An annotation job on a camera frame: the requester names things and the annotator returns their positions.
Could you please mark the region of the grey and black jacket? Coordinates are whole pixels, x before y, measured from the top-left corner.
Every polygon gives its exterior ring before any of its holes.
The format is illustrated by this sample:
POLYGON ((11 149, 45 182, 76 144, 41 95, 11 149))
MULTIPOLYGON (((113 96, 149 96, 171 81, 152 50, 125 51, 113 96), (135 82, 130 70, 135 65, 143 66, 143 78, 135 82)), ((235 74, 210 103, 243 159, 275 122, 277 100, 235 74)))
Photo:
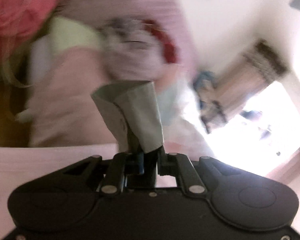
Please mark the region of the grey and black jacket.
POLYGON ((91 93, 104 123, 119 144, 121 152, 131 149, 132 137, 144 153, 164 144, 156 93, 151 81, 119 81, 91 93))

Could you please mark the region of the blue clothes pile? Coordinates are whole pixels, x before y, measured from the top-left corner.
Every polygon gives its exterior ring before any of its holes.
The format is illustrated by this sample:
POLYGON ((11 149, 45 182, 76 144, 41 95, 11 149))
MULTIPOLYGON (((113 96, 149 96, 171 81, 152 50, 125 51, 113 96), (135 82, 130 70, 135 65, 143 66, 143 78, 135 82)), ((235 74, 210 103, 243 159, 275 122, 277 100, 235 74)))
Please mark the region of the blue clothes pile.
POLYGON ((201 110, 207 109, 208 104, 215 100, 216 78, 211 71, 200 71, 193 82, 193 88, 199 98, 201 110))

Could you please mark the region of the pink cartoon bed sheet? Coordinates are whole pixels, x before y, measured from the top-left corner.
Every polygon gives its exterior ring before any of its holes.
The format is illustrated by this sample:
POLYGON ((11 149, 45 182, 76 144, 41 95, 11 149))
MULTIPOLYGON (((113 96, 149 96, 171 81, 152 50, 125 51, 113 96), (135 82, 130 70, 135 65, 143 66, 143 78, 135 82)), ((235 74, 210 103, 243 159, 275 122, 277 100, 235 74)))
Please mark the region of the pink cartoon bed sheet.
MULTIPOLYGON (((100 42, 98 32, 75 23, 70 27, 52 28, 45 48, 53 59, 66 61, 75 49, 98 53, 100 42)), ((205 131, 199 120, 196 100, 185 72, 180 72, 176 80, 158 95, 166 151, 186 154, 191 160, 212 155, 204 139, 205 131)), ((110 159, 116 152, 114 140, 79 145, 70 142, 65 147, 0 147, 0 239, 14 228, 7 200, 15 188, 92 155, 110 159)))

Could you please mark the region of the striped beige left curtain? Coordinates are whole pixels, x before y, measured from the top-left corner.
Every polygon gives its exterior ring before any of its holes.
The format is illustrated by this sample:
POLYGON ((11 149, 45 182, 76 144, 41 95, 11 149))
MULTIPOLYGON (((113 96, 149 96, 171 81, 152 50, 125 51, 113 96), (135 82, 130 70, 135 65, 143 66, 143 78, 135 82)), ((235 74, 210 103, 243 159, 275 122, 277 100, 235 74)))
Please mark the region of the striped beige left curtain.
POLYGON ((241 113, 250 97, 267 88, 288 72, 277 51, 264 40, 239 53, 228 70, 215 77, 215 100, 200 110, 202 124, 208 134, 225 126, 241 113))

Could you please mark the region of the red crumpled garment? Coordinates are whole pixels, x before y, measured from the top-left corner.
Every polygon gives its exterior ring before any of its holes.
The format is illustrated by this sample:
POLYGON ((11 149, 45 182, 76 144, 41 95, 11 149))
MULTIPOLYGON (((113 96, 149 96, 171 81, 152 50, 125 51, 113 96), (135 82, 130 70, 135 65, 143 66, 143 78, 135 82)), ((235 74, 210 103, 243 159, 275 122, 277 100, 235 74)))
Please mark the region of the red crumpled garment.
POLYGON ((57 0, 0 0, 0 63, 41 29, 57 0))

